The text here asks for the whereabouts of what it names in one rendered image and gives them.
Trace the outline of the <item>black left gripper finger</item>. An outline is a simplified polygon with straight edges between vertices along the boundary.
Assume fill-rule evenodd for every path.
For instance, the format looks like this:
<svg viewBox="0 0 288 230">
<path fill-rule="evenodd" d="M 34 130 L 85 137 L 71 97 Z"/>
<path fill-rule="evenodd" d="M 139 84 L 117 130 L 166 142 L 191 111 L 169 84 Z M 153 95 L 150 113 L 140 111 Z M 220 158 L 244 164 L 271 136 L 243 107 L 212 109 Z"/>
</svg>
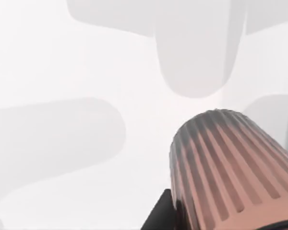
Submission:
<svg viewBox="0 0 288 230">
<path fill-rule="evenodd" d="M 174 230 L 175 216 L 171 190 L 165 189 L 140 230 Z"/>
</svg>

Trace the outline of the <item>ribbed terracotta plant pot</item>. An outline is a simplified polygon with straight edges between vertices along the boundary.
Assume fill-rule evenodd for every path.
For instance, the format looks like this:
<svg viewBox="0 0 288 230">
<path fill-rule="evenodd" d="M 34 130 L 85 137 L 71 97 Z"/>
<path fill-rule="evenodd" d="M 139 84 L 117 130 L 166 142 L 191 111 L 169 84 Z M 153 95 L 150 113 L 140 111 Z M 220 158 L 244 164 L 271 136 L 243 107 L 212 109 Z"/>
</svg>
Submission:
<svg viewBox="0 0 288 230">
<path fill-rule="evenodd" d="M 288 152 L 244 114 L 191 118 L 169 164 L 174 230 L 288 230 Z"/>
</svg>

